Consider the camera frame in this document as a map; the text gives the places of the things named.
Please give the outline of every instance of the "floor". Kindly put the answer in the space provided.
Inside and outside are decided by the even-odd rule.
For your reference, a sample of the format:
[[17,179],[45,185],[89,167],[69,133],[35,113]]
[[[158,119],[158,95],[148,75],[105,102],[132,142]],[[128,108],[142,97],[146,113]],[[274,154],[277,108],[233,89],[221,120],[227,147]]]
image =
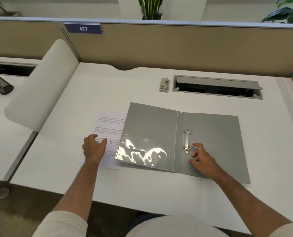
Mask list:
[[[0,237],[30,237],[42,219],[54,208],[62,195],[0,181],[10,194],[0,200]],[[92,202],[87,235],[93,237],[125,237],[137,211],[119,206]],[[222,230],[230,237],[251,237]]]

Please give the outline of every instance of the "blue sign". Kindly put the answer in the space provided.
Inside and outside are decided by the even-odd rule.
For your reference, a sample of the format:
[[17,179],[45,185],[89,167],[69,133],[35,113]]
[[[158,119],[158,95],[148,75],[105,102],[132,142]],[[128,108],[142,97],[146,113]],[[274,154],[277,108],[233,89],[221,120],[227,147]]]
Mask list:
[[100,23],[64,23],[69,33],[102,34]]

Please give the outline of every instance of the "sweater sleeve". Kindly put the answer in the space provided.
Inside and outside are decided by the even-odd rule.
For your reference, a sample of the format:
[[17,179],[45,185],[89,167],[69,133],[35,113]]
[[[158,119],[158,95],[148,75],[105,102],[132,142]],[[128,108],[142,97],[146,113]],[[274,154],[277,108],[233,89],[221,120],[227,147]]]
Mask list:
[[68,211],[53,211],[41,222],[33,237],[85,237],[88,224]]
[[279,227],[269,237],[293,237],[293,223]]

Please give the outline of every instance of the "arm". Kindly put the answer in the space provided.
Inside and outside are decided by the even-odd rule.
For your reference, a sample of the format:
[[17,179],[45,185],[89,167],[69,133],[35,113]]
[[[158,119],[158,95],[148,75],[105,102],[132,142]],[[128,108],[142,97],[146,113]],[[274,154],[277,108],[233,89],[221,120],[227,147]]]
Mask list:
[[99,163],[105,153],[107,139],[97,143],[96,134],[84,139],[85,162],[72,185],[53,211],[69,211],[88,219]]
[[107,139],[97,143],[96,134],[84,139],[85,162],[68,191],[49,213],[33,237],[86,236],[87,219],[95,188],[99,163],[105,153]]
[[268,237],[279,227],[292,223],[228,175],[202,144],[193,143],[193,146],[198,149],[193,152],[194,159],[189,159],[189,162],[220,186],[254,237]]

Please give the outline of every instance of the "left hand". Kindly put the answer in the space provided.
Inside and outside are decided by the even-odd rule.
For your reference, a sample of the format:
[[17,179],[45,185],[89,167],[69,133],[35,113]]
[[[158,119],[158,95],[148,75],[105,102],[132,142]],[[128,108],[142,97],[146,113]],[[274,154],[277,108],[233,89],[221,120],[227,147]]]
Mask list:
[[90,162],[99,165],[102,157],[105,154],[107,138],[98,143],[95,138],[97,134],[89,135],[84,139],[83,150],[85,155],[85,162]]

